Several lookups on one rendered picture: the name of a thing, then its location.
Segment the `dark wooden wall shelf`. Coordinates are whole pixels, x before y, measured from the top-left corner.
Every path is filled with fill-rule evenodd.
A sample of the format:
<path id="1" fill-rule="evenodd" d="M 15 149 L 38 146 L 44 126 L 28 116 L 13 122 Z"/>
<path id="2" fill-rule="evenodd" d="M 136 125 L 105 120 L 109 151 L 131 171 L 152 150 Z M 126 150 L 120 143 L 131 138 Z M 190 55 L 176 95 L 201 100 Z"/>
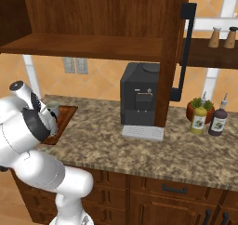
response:
<path id="1" fill-rule="evenodd" d="M 190 43 L 188 66 L 238 70 L 238 40 L 234 48 L 225 48 L 224 40 L 218 48 L 208 46 L 209 40 L 193 38 Z"/>

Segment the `brown wooden cabinet door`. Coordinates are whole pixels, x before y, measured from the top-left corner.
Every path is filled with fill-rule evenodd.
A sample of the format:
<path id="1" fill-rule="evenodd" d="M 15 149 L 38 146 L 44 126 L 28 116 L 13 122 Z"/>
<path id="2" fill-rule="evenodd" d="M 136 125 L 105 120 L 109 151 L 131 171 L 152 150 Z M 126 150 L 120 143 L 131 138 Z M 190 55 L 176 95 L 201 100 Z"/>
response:
<path id="1" fill-rule="evenodd" d="M 173 85 L 174 74 L 179 54 L 178 46 L 183 41 L 184 21 L 180 18 L 183 2 L 188 0 L 166 0 L 165 20 L 163 23 L 163 44 L 160 61 L 160 75 L 158 80 L 158 94 L 154 124 L 165 127 L 170 90 Z"/>

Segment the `black-capped wooden shaker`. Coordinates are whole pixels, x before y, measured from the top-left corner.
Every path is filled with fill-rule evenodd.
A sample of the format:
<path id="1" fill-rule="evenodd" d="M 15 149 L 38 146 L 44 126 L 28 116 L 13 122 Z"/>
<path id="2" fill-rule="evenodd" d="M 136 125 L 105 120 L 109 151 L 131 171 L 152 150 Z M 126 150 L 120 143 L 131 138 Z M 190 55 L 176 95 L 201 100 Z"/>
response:
<path id="1" fill-rule="evenodd" d="M 238 30 L 237 27 L 231 26 L 230 31 L 228 33 L 227 39 L 224 43 L 225 48 L 234 48 L 235 46 L 235 38 L 236 38 L 236 31 Z"/>

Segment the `yellow squeeze bottle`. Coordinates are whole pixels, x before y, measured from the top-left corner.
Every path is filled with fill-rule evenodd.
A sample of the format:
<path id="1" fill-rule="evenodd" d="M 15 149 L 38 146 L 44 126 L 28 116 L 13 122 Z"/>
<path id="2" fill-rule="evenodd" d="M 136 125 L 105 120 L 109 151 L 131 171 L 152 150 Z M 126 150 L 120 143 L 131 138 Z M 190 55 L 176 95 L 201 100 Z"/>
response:
<path id="1" fill-rule="evenodd" d="M 205 119 L 207 115 L 207 110 L 204 107 L 205 95 L 206 93 L 204 93 L 204 95 L 201 97 L 201 106 L 193 111 L 193 118 L 190 127 L 190 131 L 193 134 L 201 134 L 205 125 Z"/>

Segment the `white window frame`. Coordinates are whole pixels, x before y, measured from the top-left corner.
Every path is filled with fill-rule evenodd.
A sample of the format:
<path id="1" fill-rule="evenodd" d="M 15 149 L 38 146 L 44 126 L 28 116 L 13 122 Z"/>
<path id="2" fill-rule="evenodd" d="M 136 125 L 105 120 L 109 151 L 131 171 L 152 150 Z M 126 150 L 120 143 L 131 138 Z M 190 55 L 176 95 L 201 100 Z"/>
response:
<path id="1" fill-rule="evenodd" d="M 220 27 L 220 39 L 226 39 L 229 28 L 238 26 L 238 0 L 190 0 L 197 4 L 193 38 L 209 38 L 213 27 Z M 228 109 L 238 107 L 238 70 L 188 67 L 183 99 L 207 97 L 219 104 L 228 94 Z"/>

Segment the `grey wall outlet plate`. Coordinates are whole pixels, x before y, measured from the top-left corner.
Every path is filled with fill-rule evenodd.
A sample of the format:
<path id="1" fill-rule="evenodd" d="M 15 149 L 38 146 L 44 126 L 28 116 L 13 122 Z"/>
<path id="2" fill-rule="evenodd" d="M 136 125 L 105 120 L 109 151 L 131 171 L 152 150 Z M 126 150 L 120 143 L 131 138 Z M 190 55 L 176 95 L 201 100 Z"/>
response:
<path id="1" fill-rule="evenodd" d="M 88 74 L 87 59 L 76 58 L 76 70 L 79 74 Z"/>
<path id="2" fill-rule="evenodd" d="M 66 73 L 75 73 L 74 59 L 70 57 L 63 57 L 63 67 Z"/>

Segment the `brown wooden tray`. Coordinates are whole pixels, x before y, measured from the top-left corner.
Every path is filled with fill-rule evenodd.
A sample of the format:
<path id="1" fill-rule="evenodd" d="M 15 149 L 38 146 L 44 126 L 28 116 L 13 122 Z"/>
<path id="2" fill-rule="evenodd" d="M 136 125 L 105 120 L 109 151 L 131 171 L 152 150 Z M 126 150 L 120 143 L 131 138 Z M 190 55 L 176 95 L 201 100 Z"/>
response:
<path id="1" fill-rule="evenodd" d="M 59 107 L 59 119 L 58 119 L 58 133 L 54 137 L 48 137 L 43 141 L 46 145 L 56 145 L 64 129 L 69 124 L 73 115 L 77 111 L 76 106 L 60 106 Z"/>

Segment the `brown wooden wall cabinet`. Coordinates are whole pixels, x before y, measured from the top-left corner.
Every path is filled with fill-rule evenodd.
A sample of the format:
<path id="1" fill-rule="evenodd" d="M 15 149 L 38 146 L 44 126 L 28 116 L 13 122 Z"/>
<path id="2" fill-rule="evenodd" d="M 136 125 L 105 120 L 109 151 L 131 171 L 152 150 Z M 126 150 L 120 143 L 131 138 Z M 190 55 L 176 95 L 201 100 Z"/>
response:
<path id="1" fill-rule="evenodd" d="M 0 0 L 0 52 L 161 59 L 166 0 Z"/>

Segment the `pale green mug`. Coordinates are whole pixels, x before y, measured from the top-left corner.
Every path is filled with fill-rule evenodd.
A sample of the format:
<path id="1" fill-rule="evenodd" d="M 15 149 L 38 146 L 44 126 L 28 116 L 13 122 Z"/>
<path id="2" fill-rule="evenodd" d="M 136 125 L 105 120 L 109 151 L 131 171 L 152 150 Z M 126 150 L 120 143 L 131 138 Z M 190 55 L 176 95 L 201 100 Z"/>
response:
<path id="1" fill-rule="evenodd" d="M 50 101 L 46 107 L 53 112 L 56 117 L 59 117 L 60 115 L 60 104 L 57 101 Z"/>

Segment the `green plant in red pot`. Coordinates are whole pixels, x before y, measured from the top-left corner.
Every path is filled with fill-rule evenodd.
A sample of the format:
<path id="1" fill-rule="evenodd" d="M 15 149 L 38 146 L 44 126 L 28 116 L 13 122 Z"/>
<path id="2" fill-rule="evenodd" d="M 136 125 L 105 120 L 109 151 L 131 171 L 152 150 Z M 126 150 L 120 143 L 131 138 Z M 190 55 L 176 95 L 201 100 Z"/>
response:
<path id="1" fill-rule="evenodd" d="M 199 108 L 201 106 L 201 99 L 200 98 L 194 98 L 191 100 L 188 105 L 187 105 L 187 110 L 186 110 L 186 117 L 188 120 L 192 120 L 193 118 L 193 111 L 196 108 Z M 207 110 L 207 115 L 205 119 L 205 124 L 209 124 L 210 121 L 212 120 L 213 113 L 215 111 L 214 104 L 210 101 L 207 100 L 205 102 L 205 109 Z"/>

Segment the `brown wooden drawer front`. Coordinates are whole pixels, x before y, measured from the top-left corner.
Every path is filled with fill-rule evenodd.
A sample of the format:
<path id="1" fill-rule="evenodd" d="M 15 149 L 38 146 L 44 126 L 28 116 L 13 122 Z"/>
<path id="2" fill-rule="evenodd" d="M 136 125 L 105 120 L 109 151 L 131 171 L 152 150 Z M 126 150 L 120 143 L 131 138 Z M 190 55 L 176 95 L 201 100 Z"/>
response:
<path id="1" fill-rule="evenodd" d="M 187 188 L 188 193 L 182 194 L 182 193 L 163 191 L 162 184 L 165 184 L 169 188 L 177 188 L 177 189 Z M 198 186 L 194 184 L 180 183 L 175 181 L 161 180 L 161 179 L 146 179 L 145 185 L 146 185 L 146 189 L 149 192 L 163 193 L 163 194 L 169 194 L 171 196 L 183 197 L 186 199 L 206 201 L 211 204 L 217 203 L 222 194 L 222 190 L 216 189 L 216 188 Z"/>
<path id="2" fill-rule="evenodd" d="M 122 173 L 103 171 L 89 168 L 87 170 L 93 176 L 96 185 L 114 189 L 127 189 L 129 187 L 129 176 Z"/>

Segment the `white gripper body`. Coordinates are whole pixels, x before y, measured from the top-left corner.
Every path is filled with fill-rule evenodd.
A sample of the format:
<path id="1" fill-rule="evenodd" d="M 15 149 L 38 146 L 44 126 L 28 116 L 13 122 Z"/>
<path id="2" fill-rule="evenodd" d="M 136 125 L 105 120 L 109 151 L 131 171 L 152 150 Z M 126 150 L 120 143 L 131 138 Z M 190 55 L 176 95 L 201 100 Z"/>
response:
<path id="1" fill-rule="evenodd" d="M 50 137 L 56 136 L 58 133 L 58 121 L 56 114 L 50 111 L 47 107 L 41 111 L 41 114 L 46 118 L 49 124 Z"/>

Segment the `white-capped wooden shaker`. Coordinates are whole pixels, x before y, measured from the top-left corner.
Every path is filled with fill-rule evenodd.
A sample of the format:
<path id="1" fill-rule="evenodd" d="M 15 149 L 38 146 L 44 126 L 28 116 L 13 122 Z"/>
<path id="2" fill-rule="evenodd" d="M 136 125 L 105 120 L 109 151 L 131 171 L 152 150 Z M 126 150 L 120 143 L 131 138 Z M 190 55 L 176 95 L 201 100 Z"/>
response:
<path id="1" fill-rule="evenodd" d="M 214 27 L 213 32 L 209 41 L 208 46 L 212 48 L 217 48 L 219 44 L 219 33 L 221 28 L 220 27 Z"/>

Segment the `dark purple squeeze bottle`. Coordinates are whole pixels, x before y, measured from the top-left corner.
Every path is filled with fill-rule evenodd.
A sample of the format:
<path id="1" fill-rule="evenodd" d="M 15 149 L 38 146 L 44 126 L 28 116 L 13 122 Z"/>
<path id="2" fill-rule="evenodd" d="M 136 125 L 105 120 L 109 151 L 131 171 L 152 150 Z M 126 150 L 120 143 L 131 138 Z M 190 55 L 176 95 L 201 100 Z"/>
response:
<path id="1" fill-rule="evenodd" d="M 228 117 L 228 114 L 225 111 L 225 106 L 227 104 L 227 96 L 228 94 L 225 94 L 225 97 L 221 101 L 219 108 L 213 113 L 213 117 L 208 129 L 208 134 L 211 136 L 219 137 L 222 134 L 223 128 Z"/>

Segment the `black coffee machine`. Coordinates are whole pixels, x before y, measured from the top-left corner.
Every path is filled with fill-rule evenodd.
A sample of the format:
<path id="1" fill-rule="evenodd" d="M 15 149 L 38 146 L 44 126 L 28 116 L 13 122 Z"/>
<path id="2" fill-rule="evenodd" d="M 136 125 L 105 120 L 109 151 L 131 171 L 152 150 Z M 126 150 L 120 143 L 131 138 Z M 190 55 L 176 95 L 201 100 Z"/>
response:
<path id="1" fill-rule="evenodd" d="M 120 81 L 124 137 L 162 141 L 164 129 L 154 125 L 159 63 L 130 62 Z"/>

